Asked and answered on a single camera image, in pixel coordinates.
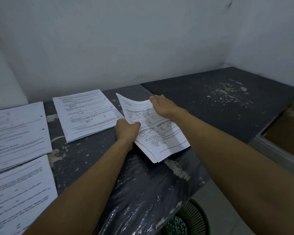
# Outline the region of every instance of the black table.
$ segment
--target black table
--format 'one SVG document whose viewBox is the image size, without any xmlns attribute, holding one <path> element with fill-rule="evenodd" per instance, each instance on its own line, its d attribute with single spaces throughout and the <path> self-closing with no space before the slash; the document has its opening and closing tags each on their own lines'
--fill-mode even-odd
<svg viewBox="0 0 294 235">
<path fill-rule="evenodd" d="M 144 83 L 103 91 L 121 111 L 115 93 L 143 101 L 164 94 L 196 117 L 249 142 L 294 98 L 294 87 L 236 68 Z M 56 114 L 52 101 L 45 102 L 46 115 Z M 55 117 L 48 117 L 54 152 L 58 193 L 76 181 L 115 142 L 114 129 L 66 144 Z M 185 171 L 190 179 L 173 170 Z M 207 181 L 209 176 L 191 148 L 153 164 L 134 145 L 121 169 L 95 234 L 152 234 Z"/>
</svg>

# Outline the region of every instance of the person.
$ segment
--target person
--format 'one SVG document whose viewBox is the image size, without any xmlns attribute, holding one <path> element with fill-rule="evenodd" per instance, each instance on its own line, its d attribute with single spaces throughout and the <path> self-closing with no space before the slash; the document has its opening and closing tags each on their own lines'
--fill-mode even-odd
<svg viewBox="0 0 294 235">
<path fill-rule="evenodd" d="M 294 176 L 247 144 L 201 121 L 163 95 L 157 114 L 182 130 L 212 180 L 255 234 L 294 234 Z M 138 136 L 140 123 L 117 121 L 117 141 L 59 195 L 24 235 L 93 234 Z"/>
</svg>

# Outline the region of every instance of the scratched surface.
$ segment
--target scratched surface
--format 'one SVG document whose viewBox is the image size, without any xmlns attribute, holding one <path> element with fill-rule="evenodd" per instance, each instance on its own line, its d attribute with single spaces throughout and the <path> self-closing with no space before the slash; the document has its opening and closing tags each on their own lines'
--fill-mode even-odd
<svg viewBox="0 0 294 235">
<path fill-rule="evenodd" d="M 136 101 L 147 100 L 151 95 L 141 85 L 103 93 L 120 112 L 115 93 Z M 53 148 L 48 157 L 60 194 L 116 141 L 115 131 L 108 129 L 67 144 L 53 102 L 44 102 L 44 106 Z M 152 234 L 160 230 L 208 179 L 206 170 L 190 148 L 170 156 L 165 162 L 153 164 L 134 145 L 95 234 Z"/>
<path fill-rule="evenodd" d="M 294 98 L 294 87 L 234 67 L 142 86 L 245 143 Z"/>
</svg>

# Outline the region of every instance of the white wall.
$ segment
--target white wall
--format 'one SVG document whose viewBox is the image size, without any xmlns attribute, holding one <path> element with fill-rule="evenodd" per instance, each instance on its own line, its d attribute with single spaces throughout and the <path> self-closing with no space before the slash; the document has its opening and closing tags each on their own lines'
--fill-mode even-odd
<svg viewBox="0 0 294 235">
<path fill-rule="evenodd" d="M 0 110 L 27 103 L 24 93 L 0 51 Z"/>
<path fill-rule="evenodd" d="M 226 63 L 294 86 L 294 0 L 256 0 Z"/>
<path fill-rule="evenodd" d="M 128 86 L 221 68 L 250 2 L 0 0 L 0 48 L 31 102 Z"/>
</svg>

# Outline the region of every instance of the cardboard box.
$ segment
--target cardboard box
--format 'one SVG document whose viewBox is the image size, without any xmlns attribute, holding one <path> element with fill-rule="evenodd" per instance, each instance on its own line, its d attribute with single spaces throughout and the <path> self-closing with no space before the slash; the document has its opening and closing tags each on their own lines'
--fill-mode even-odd
<svg viewBox="0 0 294 235">
<path fill-rule="evenodd" d="M 263 133 L 264 138 L 294 155 L 294 101 Z"/>
</svg>

